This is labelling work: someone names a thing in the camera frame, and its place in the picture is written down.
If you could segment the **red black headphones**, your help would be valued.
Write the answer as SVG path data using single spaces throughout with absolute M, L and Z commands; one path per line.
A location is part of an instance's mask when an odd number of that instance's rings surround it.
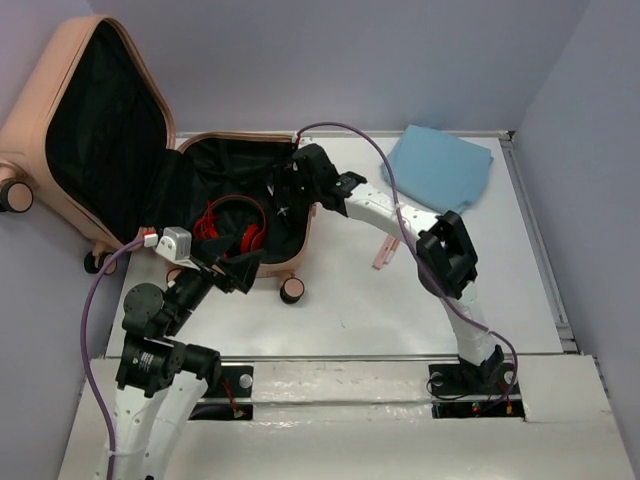
M 195 222 L 193 234 L 197 240 L 231 236 L 232 250 L 245 254 L 261 248 L 266 230 L 262 206 L 253 198 L 232 194 L 207 202 L 204 213 Z

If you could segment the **pink white stick tube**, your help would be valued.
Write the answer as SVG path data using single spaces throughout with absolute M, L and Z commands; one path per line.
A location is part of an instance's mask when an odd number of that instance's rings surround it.
M 399 244 L 400 241 L 398 239 L 387 236 L 372 263 L 372 267 L 376 270 L 381 270 L 385 265 L 388 265 Z

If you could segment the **light blue cloth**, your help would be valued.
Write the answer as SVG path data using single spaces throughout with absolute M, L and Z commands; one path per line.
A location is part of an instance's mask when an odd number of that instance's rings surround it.
M 391 166 L 396 189 L 415 202 L 458 214 L 474 205 L 487 188 L 493 157 L 485 147 L 449 133 L 408 126 L 381 166 Z

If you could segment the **pink hard-shell suitcase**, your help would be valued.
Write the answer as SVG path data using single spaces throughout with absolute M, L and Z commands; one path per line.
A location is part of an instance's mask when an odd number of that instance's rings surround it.
M 264 209 L 260 277 L 281 299 L 297 277 L 307 225 L 276 216 L 273 174 L 296 148 L 289 135 L 207 132 L 176 140 L 171 111 L 131 36 L 115 18 L 81 16 L 54 31 L 1 130 L 1 208 L 41 201 L 91 242 L 96 273 L 118 247 L 179 226 L 193 234 L 207 202 L 232 194 Z

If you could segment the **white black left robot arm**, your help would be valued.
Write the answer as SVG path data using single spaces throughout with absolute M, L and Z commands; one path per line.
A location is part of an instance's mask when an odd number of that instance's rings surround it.
M 176 335 L 212 289 L 247 293 L 253 286 L 263 250 L 229 256 L 231 243 L 229 237 L 194 242 L 181 228 L 133 241 L 177 267 L 178 274 L 166 288 L 141 283 L 125 296 L 104 478 L 162 478 L 196 404 L 219 388 L 220 353 Z

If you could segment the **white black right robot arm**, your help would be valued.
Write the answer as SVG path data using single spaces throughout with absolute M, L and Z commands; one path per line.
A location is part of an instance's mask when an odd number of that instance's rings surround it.
M 455 381 L 465 393 L 492 388 L 504 363 L 506 340 L 485 319 L 475 281 L 478 255 L 455 212 L 434 214 L 403 204 L 352 171 L 338 172 L 317 144 L 296 147 L 284 161 L 293 198 L 364 222 L 401 241 L 416 261 L 423 288 L 443 305 L 457 344 Z

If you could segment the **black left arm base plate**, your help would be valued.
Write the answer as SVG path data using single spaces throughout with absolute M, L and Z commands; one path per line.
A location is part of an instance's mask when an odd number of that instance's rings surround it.
M 254 413 L 253 385 L 253 365 L 224 364 L 220 381 L 198 401 L 190 420 L 251 421 Z

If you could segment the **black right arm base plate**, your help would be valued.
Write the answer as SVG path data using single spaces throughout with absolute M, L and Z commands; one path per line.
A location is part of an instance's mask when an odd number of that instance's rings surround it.
M 483 386 L 470 386 L 460 376 L 461 366 L 438 363 L 429 366 L 426 390 L 432 399 L 431 412 L 436 420 L 472 418 L 525 418 L 519 384 L 509 395 L 513 364 L 503 364 L 495 380 Z

